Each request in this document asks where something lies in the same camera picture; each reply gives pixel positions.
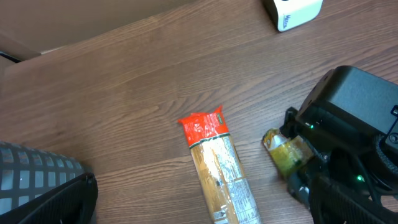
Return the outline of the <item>orange noodle packet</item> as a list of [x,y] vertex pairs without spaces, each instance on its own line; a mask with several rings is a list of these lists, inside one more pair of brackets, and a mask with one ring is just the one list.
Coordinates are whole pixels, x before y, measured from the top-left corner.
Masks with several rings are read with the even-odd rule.
[[214,224],[260,224],[256,201],[222,114],[179,119]]

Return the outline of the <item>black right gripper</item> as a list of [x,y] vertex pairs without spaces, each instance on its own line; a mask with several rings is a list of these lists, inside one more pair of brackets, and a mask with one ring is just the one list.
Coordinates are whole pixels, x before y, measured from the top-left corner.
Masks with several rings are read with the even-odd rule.
[[332,179],[312,180],[314,224],[397,224],[396,213],[359,195],[397,197],[397,84],[349,65],[331,69],[299,109],[287,109],[280,131],[301,137]]

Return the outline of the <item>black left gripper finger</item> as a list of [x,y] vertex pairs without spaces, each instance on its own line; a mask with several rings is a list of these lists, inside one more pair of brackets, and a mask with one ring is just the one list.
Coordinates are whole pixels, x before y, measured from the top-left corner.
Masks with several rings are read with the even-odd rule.
[[95,175],[86,172],[6,212],[1,223],[92,224],[96,222],[97,198]]

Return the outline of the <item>green tea packet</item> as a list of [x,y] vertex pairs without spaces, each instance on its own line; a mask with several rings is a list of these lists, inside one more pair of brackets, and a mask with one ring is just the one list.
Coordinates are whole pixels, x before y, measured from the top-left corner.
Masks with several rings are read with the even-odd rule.
[[300,136],[290,139],[285,137],[279,129],[269,129],[262,141],[284,179],[288,179],[293,172],[313,157],[312,150]]

